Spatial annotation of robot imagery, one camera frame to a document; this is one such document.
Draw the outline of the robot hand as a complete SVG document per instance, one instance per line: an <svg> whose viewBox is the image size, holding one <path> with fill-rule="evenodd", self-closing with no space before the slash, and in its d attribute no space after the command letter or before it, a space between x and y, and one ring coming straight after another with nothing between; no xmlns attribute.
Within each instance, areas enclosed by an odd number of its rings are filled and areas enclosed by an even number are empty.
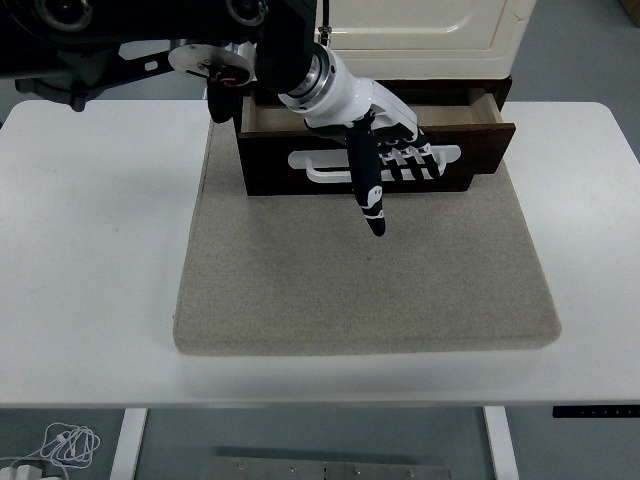
<svg viewBox="0 0 640 480"><path fill-rule="evenodd" d="M301 115L313 134L346 146L356 202L378 237L386 230L384 165L398 181L402 165L416 181L441 176L442 167L414 111L375 80L351 74L328 48L314 46L305 79L279 100Z"/></svg>

